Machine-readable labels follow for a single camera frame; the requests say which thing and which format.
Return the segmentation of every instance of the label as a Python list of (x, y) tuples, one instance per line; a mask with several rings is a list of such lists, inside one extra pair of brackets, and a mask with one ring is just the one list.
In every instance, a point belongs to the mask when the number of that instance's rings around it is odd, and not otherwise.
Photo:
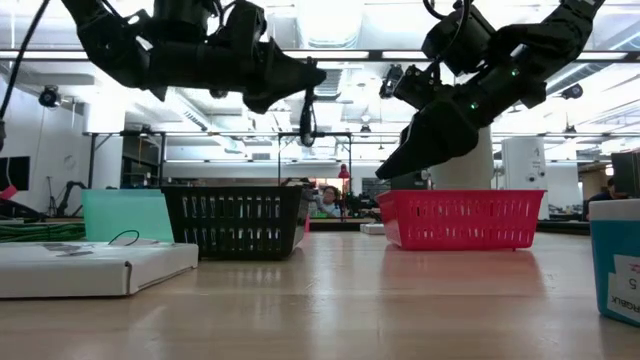
[(640, 300), (640, 258), (614, 255), (618, 291)]
[(640, 298), (629, 296), (625, 291), (621, 291), (621, 286), (618, 286), (617, 282), (618, 276), (609, 273), (607, 309), (640, 323)]

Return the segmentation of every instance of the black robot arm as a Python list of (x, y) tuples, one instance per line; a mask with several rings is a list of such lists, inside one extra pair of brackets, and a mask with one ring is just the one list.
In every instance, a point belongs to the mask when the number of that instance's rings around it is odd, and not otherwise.
[(495, 31), (471, 6), (457, 47), (439, 54), (462, 10), (427, 35), (423, 52), (442, 56), (455, 74), (477, 73), (460, 85), (440, 82), (439, 71), (409, 67), (394, 95), (419, 111), (403, 131), (398, 149), (376, 175), (389, 179), (463, 156), (478, 144), (478, 130), (518, 101), (528, 108), (546, 100), (546, 80), (576, 60), (586, 45), (604, 0), (564, 0), (540, 24)]
[(207, 20), (224, 17), (216, 0), (156, 0), (153, 17), (144, 10), (122, 17), (103, 0), (62, 2), (91, 62), (123, 86), (151, 90), (163, 101), (168, 86), (208, 89), (213, 96), (235, 91), (250, 110), (265, 113), (326, 78), (285, 55), (273, 39), (260, 42), (264, 10), (245, 0), (236, 0), (226, 24), (209, 35)]

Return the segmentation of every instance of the green cable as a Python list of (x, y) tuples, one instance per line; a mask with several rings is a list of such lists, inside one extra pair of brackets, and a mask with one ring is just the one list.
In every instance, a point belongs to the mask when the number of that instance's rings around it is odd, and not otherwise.
[(86, 236), (84, 224), (42, 226), (0, 225), (0, 243), (8, 242), (67, 242)]

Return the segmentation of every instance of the pink plastic basket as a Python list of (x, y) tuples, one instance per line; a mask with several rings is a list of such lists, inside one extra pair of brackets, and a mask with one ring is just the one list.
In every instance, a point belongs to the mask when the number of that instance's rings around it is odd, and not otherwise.
[(393, 190), (378, 196), (387, 239), (405, 250), (531, 247), (544, 190)]

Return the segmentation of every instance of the white cardboard box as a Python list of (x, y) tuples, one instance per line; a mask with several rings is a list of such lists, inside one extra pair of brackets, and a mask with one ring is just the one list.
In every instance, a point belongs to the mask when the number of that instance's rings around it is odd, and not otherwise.
[(132, 295), (197, 266), (192, 244), (0, 244), (0, 298)]

